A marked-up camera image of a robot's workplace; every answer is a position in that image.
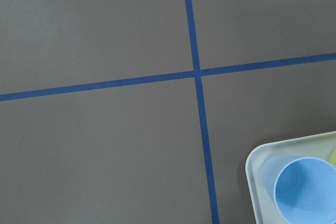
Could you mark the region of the light blue plastic cup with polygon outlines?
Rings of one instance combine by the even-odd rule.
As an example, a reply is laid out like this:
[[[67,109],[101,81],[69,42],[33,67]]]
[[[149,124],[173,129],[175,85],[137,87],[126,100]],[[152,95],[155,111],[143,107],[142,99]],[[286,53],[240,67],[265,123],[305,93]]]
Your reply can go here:
[[[335,167],[329,162],[277,155],[264,162],[261,178],[287,223],[335,223]]]

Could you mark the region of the pale cream plastic cup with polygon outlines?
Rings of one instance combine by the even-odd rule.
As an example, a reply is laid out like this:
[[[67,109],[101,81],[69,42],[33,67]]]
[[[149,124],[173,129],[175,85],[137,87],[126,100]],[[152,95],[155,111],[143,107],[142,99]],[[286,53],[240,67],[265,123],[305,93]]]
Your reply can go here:
[[[334,150],[331,155],[330,155],[330,158],[329,158],[329,163],[336,167],[336,150]]]

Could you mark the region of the pale green plastic tray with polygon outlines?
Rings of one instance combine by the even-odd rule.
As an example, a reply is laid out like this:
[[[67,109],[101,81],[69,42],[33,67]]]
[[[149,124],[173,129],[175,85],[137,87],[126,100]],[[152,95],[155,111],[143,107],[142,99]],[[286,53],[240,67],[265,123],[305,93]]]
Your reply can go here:
[[[246,159],[245,172],[255,223],[287,223],[270,199],[262,181],[262,167],[276,155],[316,157],[330,161],[335,150],[335,131],[266,143],[254,148]]]

